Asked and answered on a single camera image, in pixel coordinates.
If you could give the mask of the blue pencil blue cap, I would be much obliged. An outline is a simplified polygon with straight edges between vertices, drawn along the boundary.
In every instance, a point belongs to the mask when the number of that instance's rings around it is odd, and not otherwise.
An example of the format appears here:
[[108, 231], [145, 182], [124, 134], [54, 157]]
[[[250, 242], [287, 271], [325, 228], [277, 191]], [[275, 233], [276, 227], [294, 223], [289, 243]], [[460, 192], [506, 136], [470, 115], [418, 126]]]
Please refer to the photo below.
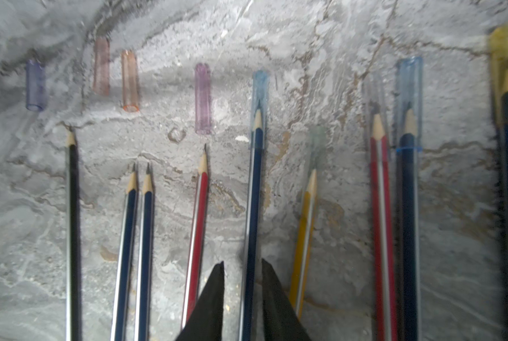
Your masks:
[[417, 196], [417, 122], [412, 105], [403, 115], [403, 134], [397, 149], [400, 185], [401, 302], [403, 340], [420, 339], [420, 270]]

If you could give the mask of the clear green pencil cap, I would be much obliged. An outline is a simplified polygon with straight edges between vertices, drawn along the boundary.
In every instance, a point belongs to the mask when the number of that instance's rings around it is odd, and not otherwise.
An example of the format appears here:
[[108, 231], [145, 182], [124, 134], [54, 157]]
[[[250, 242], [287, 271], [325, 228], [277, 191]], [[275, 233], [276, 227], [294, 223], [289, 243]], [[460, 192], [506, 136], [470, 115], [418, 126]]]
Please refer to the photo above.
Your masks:
[[307, 162], [307, 183], [313, 171], [321, 173], [326, 163], [326, 128], [313, 126], [309, 131], [309, 158]]

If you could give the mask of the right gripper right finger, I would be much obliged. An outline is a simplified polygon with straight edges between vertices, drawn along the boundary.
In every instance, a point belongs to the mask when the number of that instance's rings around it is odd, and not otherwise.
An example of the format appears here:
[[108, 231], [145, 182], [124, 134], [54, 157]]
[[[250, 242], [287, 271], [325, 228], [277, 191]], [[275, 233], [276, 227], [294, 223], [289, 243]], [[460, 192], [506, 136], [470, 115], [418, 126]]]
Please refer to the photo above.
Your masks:
[[272, 265], [262, 259], [262, 309], [265, 340], [306, 340], [308, 336]]

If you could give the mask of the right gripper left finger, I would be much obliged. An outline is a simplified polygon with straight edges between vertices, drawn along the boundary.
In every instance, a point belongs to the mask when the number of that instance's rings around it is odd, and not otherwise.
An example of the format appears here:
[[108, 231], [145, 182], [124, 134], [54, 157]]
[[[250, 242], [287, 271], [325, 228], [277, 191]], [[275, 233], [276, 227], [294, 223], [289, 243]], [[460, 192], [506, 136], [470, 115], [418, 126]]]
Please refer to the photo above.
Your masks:
[[225, 293], [224, 262], [216, 264], [177, 341], [222, 340]]

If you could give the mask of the clear magenta pencil cap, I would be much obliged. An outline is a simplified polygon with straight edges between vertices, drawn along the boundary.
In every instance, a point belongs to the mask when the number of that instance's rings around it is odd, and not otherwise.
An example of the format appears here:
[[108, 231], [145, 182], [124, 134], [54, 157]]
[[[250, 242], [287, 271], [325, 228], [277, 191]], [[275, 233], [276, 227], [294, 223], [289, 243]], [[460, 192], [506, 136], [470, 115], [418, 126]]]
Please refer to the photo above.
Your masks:
[[195, 67], [196, 133], [211, 133], [211, 75], [209, 66], [198, 63]]

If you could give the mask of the removed pink cap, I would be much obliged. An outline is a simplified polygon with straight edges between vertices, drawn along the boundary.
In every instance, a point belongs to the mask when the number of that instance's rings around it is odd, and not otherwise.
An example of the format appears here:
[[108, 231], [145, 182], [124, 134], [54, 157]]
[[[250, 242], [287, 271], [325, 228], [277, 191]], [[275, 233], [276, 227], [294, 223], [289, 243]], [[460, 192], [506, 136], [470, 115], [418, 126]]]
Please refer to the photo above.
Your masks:
[[96, 39], [94, 52], [93, 92], [98, 95], [108, 96], [110, 94], [110, 42], [106, 36], [101, 36]]

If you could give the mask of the clear light blue cap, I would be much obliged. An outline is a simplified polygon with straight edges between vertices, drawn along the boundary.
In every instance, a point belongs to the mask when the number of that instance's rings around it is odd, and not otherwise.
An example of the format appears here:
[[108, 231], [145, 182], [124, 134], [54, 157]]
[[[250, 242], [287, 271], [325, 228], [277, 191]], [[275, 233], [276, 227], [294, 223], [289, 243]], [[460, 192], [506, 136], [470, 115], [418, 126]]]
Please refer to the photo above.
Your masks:
[[265, 139], [256, 142], [256, 130], [266, 132], [269, 102], [269, 74], [264, 70], [258, 70], [252, 74], [252, 103], [250, 115], [251, 142], [250, 148], [265, 148]]

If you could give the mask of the dark grey pencil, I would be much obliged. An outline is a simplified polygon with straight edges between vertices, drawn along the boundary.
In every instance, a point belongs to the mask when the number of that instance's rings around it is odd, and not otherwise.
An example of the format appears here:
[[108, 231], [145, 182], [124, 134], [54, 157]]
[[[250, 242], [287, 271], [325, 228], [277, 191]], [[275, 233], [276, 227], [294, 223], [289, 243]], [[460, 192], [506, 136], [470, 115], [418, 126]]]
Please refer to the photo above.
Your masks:
[[73, 129], [66, 139], [66, 340], [81, 340], [80, 205], [78, 145]]

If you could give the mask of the dark blue pencil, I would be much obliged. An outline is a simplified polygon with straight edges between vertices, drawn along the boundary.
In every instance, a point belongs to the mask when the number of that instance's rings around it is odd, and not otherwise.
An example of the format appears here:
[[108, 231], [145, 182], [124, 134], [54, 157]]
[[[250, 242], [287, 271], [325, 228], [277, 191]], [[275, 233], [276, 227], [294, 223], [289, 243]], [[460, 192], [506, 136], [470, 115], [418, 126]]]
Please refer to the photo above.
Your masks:
[[[262, 129], [256, 130], [256, 142], [264, 139]], [[260, 206], [260, 183], [262, 168], [262, 149], [258, 146], [250, 150], [250, 174], [248, 189], [248, 209], [245, 225], [245, 259], [242, 278], [240, 328], [238, 339], [251, 340], [252, 307], [254, 298], [255, 264], [258, 236], [258, 217]]]

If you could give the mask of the red pencil pink cap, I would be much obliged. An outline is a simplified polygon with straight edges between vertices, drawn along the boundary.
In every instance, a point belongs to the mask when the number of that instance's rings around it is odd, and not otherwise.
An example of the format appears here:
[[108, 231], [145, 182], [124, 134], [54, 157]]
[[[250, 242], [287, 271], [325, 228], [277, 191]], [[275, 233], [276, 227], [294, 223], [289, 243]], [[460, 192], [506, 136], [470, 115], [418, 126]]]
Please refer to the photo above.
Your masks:
[[204, 232], [206, 225], [208, 184], [208, 158], [206, 145], [204, 145], [203, 154], [198, 167], [194, 214], [191, 226], [191, 240], [188, 250], [188, 267], [186, 271], [184, 305], [181, 317], [182, 330], [186, 326], [198, 298], [198, 285], [200, 281]]

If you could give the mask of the clear purple pencil cap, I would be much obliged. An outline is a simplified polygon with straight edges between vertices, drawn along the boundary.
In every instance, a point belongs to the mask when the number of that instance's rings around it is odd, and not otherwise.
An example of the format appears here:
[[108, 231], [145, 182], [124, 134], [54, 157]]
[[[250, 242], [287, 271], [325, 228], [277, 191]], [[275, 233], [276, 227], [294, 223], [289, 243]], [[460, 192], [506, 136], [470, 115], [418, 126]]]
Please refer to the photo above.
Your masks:
[[26, 62], [26, 108], [43, 112], [46, 106], [46, 77], [44, 66], [35, 59]]

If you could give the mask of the clear orange pencil cap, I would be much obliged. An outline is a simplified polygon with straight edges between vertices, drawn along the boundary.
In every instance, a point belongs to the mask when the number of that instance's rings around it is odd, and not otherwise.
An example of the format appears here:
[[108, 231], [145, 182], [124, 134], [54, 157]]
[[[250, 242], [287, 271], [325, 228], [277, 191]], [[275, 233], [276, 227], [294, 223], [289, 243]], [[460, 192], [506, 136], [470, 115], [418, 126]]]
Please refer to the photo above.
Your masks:
[[138, 91], [137, 60], [133, 51], [122, 52], [123, 109], [138, 112], [140, 97]]

